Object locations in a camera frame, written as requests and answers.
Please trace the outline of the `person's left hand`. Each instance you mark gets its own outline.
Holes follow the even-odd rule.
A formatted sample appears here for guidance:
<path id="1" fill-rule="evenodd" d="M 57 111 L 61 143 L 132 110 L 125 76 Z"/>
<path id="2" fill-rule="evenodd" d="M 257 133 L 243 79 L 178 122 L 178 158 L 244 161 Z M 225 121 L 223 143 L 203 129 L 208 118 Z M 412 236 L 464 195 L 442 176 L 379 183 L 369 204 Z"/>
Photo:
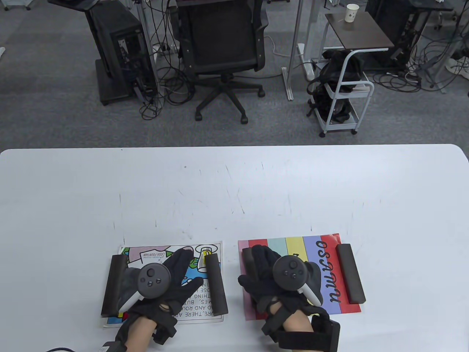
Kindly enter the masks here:
<path id="1" fill-rule="evenodd" d="M 204 283 L 203 278 L 196 277 L 182 285 L 183 278 L 193 258 L 193 251 L 180 248 L 176 250 L 163 265 L 169 270 L 171 280 L 169 288 L 157 298 L 140 300 L 128 310 L 125 324 L 134 323 L 137 318 L 147 318 L 169 329 L 177 324 L 176 315 L 181 312 L 187 299 Z"/>

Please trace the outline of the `person's right hand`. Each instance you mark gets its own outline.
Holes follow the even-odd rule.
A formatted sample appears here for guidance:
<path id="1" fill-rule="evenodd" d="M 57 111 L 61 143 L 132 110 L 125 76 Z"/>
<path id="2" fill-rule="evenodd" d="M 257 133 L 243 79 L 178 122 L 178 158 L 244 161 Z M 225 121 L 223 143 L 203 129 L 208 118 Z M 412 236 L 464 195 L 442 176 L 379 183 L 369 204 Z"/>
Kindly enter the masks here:
<path id="1" fill-rule="evenodd" d="M 258 312 L 273 316 L 273 305 L 279 303 L 286 317 L 296 311 L 307 316 L 325 313 L 318 265 L 294 255 L 280 256 L 265 245 L 253 246 L 251 255 L 256 274 L 240 275 L 238 282 Z"/>

